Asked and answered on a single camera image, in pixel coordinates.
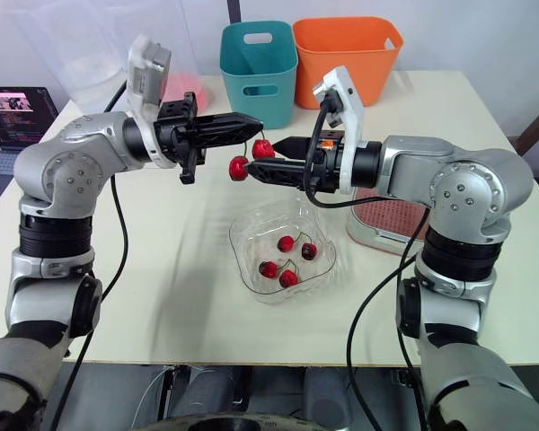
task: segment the robotic arm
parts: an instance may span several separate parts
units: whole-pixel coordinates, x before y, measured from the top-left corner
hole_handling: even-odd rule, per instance
[[[539,405],[505,362],[477,343],[495,283],[493,265],[510,230],[508,215],[533,187],[525,161],[504,150],[465,151],[434,137],[362,142],[363,107],[343,66],[328,73],[314,94],[320,119],[332,127],[344,123],[345,136],[321,131],[318,119],[312,138],[274,145],[290,158],[307,158],[305,163],[258,160],[248,172],[263,182],[305,189],[310,197],[315,191],[376,188],[381,197],[430,208],[415,277],[398,288],[396,320],[404,335],[418,341],[431,429],[539,430]]]
[[[263,128],[238,113],[197,117],[193,93],[161,105],[169,62],[170,51],[138,38],[128,74],[134,117],[83,116],[16,160],[14,177],[24,195],[5,310],[8,333],[0,339],[0,430],[40,428],[71,341],[99,320],[102,283],[89,275],[90,237],[108,178],[154,162],[179,164],[181,182],[191,184],[209,147],[241,144]]]

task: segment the teal plastic basket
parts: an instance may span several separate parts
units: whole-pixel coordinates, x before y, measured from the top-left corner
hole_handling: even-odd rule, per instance
[[[238,22],[225,27],[219,60],[232,109],[282,128],[291,121],[297,52],[289,24]]]

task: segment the laptop screen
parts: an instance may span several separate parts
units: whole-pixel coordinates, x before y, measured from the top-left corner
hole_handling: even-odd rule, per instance
[[[38,143],[57,117],[44,87],[0,87],[0,148],[23,150]]]

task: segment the orange plastic basket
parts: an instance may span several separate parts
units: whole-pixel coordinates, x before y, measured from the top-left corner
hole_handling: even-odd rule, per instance
[[[294,36],[299,56],[296,103],[308,110],[319,109],[313,88],[337,66],[349,70],[363,104],[374,104],[403,45],[393,24],[375,16],[301,20],[294,24]]]

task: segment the red cherry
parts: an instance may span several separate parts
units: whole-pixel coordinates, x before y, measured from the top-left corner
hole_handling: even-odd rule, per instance
[[[316,254],[317,247],[315,246],[315,244],[305,242],[304,245],[302,245],[302,258],[304,258],[305,260],[313,260]]]
[[[270,141],[267,139],[256,139],[253,143],[252,156],[254,160],[263,159],[267,157],[275,157],[276,152],[273,151]]]
[[[281,276],[279,276],[279,283],[282,287],[286,288],[299,283],[299,279],[297,278],[297,275],[294,271],[286,269],[284,272],[281,273]]]
[[[248,176],[245,170],[245,165],[248,163],[248,158],[243,155],[237,155],[230,162],[230,178],[234,181],[243,181]]]
[[[289,235],[282,236],[281,238],[279,238],[279,241],[278,241],[279,251],[283,251],[284,253],[287,253],[288,251],[294,248],[294,242],[296,242],[296,240],[294,240],[291,236]]]
[[[278,265],[271,260],[260,264],[260,274],[267,278],[275,278],[278,276]]]

